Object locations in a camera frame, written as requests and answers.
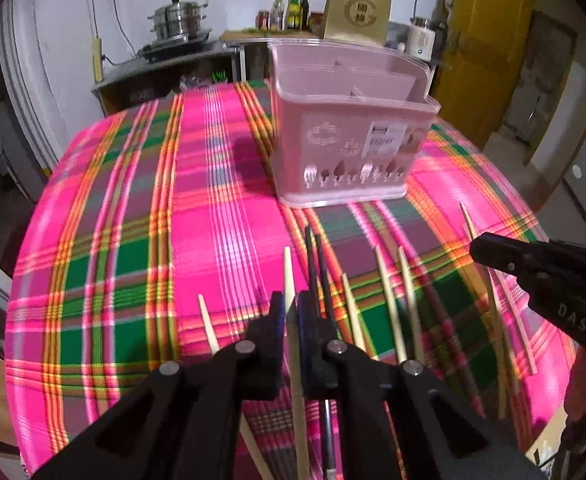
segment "bottle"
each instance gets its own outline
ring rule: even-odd
[[[275,0],[270,10],[270,30],[284,30],[284,1]]]
[[[286,10],[286,28],[289,30],[299,28],[299,0],[289,0]]]
[[[308,15],[310,14],[308,0],[302,0],[299,4],[299,7],[300,7],[300,28],[302,30],[308,30]]]

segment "clear plastic bottle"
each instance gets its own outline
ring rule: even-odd
[[[284,30],[284,0],[275,0],[270,10],[270,30]]]

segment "plaid tablecloth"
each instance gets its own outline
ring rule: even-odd
[[[480,231],[544,239],[504,176],[460,133],[437,122],[404,199],[291,210],[268,171],[271,122],[263,84],[221,85],[149,102],[80,132],[33,214],[16,265],[6,324],[6,380],[18,445],[37,470],[150,370],[207,355],[197,294],[220,344],[282,289],[282,249],[295,284],[308,287],[303,241],[324,238],[340,330],[350,338],[340,275],[349,276],[369,354],[394,362],[388,311],[372,247],[395,269],[402,245],[414,286],[428,366],[475,409],[496,418],[496,359],[486,332],[487,295],[468,255],[459,203]],[[404,313],[399,272],[392,275]],[[529,370],[511,314],[503,319],[521,388],[510,395],[510,431],[522,450],[562,401],[572,344],[526,306],[512,277],[537,364]],[[412,355],[413,334],[403,317]],[[245,413],[277,479],[295,478],[290,391]],[[313,477],[318,414],[307,404]],[[238,443],[236,468],[257,472]]]

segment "cardboard box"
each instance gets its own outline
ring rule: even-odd
[[[391,0],[326,0],[320,38],[383,46]]]

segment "stainless steel pot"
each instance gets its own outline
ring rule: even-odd
[[[160,7],[152,16],[148,16],[149,20],[153,20],[151,31],[157,35],[157,41],[177,36],[195,38],[201,29],[201,21],[206,17],[202,16],[201,9],[207,6],[172,0],[170,5]]]

